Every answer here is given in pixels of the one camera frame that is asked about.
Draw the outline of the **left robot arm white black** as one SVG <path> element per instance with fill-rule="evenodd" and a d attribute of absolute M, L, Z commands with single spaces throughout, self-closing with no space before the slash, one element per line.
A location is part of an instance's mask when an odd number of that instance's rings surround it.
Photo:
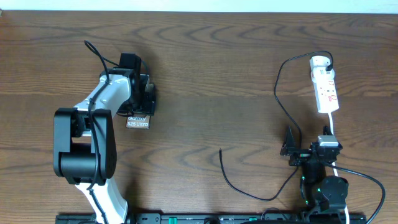
<path fill-rule="evenodd" d="M 113 118 L 124 109 L 152 116 L 155 86 L 137 69 L 106 69 L 97 87 L 54 115 L 53 169 L 88 199 L 92 215 L 58 215 L 56 223 L 134 223 L 113 177 L 117 150 Z"/>

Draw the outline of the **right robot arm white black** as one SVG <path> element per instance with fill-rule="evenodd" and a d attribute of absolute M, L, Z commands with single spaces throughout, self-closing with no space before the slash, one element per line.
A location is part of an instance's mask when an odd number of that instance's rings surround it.
<path fill-rule="evenodd" d="M 325 166 L 336 161 L 343 149 L 328 127 L 307 149 L 295 145 L 292 130 L 286 131 L 280 155 L 289 156 L 289 165 L 302 168 L 300 193 L 310 209 L 318 213 L 337 213 L 345 209 L 348 181 L 335 175 L 327 175 Z"/>

